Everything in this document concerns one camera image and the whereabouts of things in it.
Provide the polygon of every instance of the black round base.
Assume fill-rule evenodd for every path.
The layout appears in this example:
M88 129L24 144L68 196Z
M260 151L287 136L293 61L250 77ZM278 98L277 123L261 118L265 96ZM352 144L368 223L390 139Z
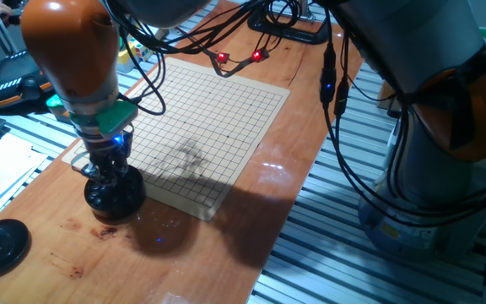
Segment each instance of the black round base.
M105 220L120 220L138 211L145 200L142 174L133 166L117 177L115 186L103 186L89 180L85 184L85 201L93 212Z

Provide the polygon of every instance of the wooden table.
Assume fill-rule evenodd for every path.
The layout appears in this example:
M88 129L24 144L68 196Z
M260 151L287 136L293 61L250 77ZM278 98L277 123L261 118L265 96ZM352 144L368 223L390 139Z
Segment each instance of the wooden table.
M234 6L221 0L204 21ZM337 54L340 32L335 26ZM213 51L246 58L259 37L242 26ZM324 49L283 40L239 73L291 93L210 222L148 198L119 225L101 223L84 201L85 178L55 160L0 214L23 221L33 240L0 277L0 303L244 303L327 134L318 98ZM210 66L204 55L178 58ZM350 58L354 77L362 60L353 47Z

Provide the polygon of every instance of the black cable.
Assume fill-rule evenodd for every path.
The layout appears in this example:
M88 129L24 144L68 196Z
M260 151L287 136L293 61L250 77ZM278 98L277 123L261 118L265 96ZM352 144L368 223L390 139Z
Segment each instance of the black cable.
M359 93L361 93L361 95L365 96L366 98L368 98L368 99L370 99L370 100L372 100L372 101L378 101L378 102L380 102L380 101L387 101L387 100L390 100L390 99L392 99L392 98L397 97L397 93L393 93L393 94L391 94L391 95L387 96L386 98L381 98L381 99L372 98L372 97L368 96L368 95L367 95L367 94L366 94L366 93L365 93L363 90L361 90L361 89L360 89L360 88L357 86L357 84L355 84L355 82L352 80L352 78L351 78L350 76L348 76L348 80L350 80L350 83L352 83L352 85L354 86L354 88L355 88L355 89L356 89L356 90L357 90Z
M158 89L160 89L160 87L162 87L162 84L165 82L165 78L166 78L166 61L165 61L165 55L163 55L162 53L157 53L157 58L159 59L159 66L157 67L157 69L159 71L157 72L157 74L159 74L160 71L162 70L162 77L160 79L160 83L157 85L157 90L158 90ZM142 98L148 97L148 96L150 96L150 95L152 95L154 93L152 90L146 93L146 91L148 89L150 89L150 87L146 87L145 89L143 89L142 94L139 97L140 100Z
M404 199L405 201L409 202L410 200L404 195L402 192L402 189L400 187L400 182L399 182L399 171L401 168L402 164L402 157L404 156L404 150L406 149L406 144L408 142L408 130L409 130L409 121L408 121L408 106L404 105L401 102L401 120L406 123L406 127L403 129L403 134L402 134L402 142L400 144L400 148L398 150L398 157L395 165L395 173L393 174L393 180L395 183L395 189L397 190L398 195Z
M157 97L159 98L159 102L162 106L162 110L160 112L155 112L155 111L150 111L150 110L144 108L143 106L140 106L137 103L136 105L137 105L138 109L140 109L140 110L142 110L142 111L144 111L144 112L146 112L150 115L155 115L155 116L164 115L166 113L165 100L162 98L162 95L159 93L157 88L155 88L154 84L151 82L148 75L142 70L142 67L140 67L140 64L136 61L136 58L132 55L131 48L128 45L128 41L127 41L127 33L125 32L124 29L120 28L120 36L123 39L123 43L125 44L125 48L127 49L127 52L129 53L129 57L131 58L132 63L134 63L134 66L136 67L136 69L140 72L140 74L142 74L143 79L145 79L145 81L149 84L149 87L151 87L153 92L157 95Z

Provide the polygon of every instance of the robotic arm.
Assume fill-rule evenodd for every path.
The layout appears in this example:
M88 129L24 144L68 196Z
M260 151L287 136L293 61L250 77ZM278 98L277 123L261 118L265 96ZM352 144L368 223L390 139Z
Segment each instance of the robotic arm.
M208 2L106 0L108 8L117 6L160 28L179 24ZM359 211L365 232L376 246L404 258L458 258L486 220L486 193L476 196L479 205L462 200L483 188L474 183L486 186L486 177L479 178L473 169L474 163L486 160L486 32L477 27L467 0L317 2L392 86L403 108L397 142L401 148L376 182L377 190L365 189L373 198L353 183L366 198ZM22 31L31 56L71 113L89 151L91 164L81 170L89 178L86 201L103 218L133 213L145 191L138 170L127 165L132 133L125 130L138 109L118 100L118 34L111 14L98 0L30 0ZM334 76L332 56L328 46L325 62L330 64L324 70ZM341 81L336 106L345 104L347 81ZM324 103L333 98L332 91L326 93L329 100ZM340 121L343 111L336 114ZM338 148L338 138L334 145ZM337 156L350 180L340 151ZM411 243L402 242L403 233L411 234ZM412 236L427 233L432 237ZM453 244L459 235L470 237Z

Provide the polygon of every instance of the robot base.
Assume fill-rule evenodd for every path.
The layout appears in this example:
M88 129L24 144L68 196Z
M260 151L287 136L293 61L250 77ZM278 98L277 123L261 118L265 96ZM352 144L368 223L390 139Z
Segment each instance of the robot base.
M400 198L394 198L384 185L384 176L376 184L375 190L397 205L408 206ZM448 218L424 219L404 214L381 201L372 198L374 204L399 220L433 224ZM370 241L381 251L395 258L411 261L444 259L458 260L472 245L474 238L486 221L486 209L454 224L432 228L418 228L399 224L388 219L363 199L359 201L359 222Z
M120 220L140 209L145 200L142 174L133 166L117 175L115 186L104 186L89 180L85 185L85 201L93 212L105 220Z

